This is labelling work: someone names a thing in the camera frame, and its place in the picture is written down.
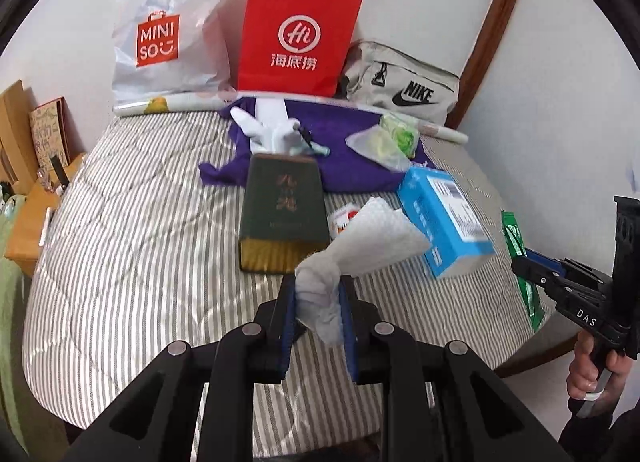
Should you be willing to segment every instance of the blue box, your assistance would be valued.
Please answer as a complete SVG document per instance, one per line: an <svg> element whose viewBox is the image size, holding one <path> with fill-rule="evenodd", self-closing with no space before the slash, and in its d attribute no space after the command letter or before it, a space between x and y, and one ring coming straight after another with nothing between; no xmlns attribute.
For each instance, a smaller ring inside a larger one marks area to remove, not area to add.
<svg viewBox="0 0 640 462"><path fill-rule="evenodd" d="M446 171L412 167L398 196L407 217L431 242L424 257L435 277L473 272L494 254L480 220Z"/></svg>

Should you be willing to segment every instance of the mattress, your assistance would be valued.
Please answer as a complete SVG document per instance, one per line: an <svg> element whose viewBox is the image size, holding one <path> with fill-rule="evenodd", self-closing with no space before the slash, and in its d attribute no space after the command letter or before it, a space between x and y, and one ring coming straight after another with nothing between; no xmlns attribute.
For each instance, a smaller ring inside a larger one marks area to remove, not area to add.
<svg viewBox="0 0 640 462"><path fill-rule="evenodd" d="M244 190L206 187L198 175L200 162L220 166L233 155L228 124L210 112L116 119L68 187L34 273L23 366L38 401L69 423L89 426L170 342L218 341L276 297L279 276L238 270ZM495 367L532 335L500 227L502 201L463 147L423 144L455 177L497 254L471 275L443 280L414 257L357 278L356 290L420 341L462 339ZM399 207L395 194L381 196ZM326 209L368 197L327 195ZM341 348L306 333L283 384L256 385L254 455L373 433L380 398L379 387L351 383Z"/></svg>

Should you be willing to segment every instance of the wooden desk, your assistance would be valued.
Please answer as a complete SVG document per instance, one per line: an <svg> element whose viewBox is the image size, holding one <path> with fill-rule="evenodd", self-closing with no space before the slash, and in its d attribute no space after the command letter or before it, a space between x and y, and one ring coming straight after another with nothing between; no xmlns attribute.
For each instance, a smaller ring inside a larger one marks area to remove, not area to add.
<svg viewBox="0 0 640 462"><path fill-rule="evenodd" d="M66 175L69 179L73 178L76 171L78 171L83 157L84 153L76 157L69 166L65 167ZM50 175L54 183L57 183L58 178L55 172L51 171ZM57 194L47 193L40 183L36 182L18 213L4 251L4 257L14 261L27 276L33 276L36 263L40 257L41 247L38 242L40 241L47 207L57 209L59 203L60 198Z"/></svg>

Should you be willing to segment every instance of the purple cloth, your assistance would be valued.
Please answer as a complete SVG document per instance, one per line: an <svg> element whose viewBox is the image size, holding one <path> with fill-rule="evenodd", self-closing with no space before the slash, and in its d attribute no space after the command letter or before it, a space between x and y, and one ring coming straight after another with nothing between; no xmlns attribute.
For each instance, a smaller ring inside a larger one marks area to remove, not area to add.
<svg viewBox="0 0 640 462"><path fill-rule="evenodd" d="M327 157L315 155L322 178L322 187L328 193L373 193L396 191L404 173L389 171L380 164L358 155L349 148L344 139L376 125L380 115L359 109L344 108L330 104L286 100L287 114L298 119L308 129L314 142L327 146L331 153ZM223 119L231 118L231 108L238 106L255 116L255 98L243 97L226 106L219 115ZM229 138L236 144L236 156L220 169L203 162L200 178L205 185L246 186L251 150L249 138L242 133L238 124L232 122L228 131ZM433 166L422 148L418 145L414 162Z"/></svg>

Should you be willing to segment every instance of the hand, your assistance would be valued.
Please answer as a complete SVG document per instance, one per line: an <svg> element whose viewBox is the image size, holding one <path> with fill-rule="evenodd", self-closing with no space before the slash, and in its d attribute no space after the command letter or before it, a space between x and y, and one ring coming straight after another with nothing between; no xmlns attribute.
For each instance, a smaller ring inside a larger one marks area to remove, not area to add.
<svg viewBox="0 0 640 462"><path fill-rule="evenodd" d="M591 362L589 355L593 350L593 336L582 330L578 333L578 340L575 343L575 358L569 365L569 376L566 378L566 390L570 397L578 400L584 399L587 392L594 392L598 369ZM607 368L611 372L609 382L604 388L604 392L593 406L591 415L610 412L616 407L622 390L625 388L626 378L631 372L633 360L625 354L619 354L611 350L607 356Z"/></svg>

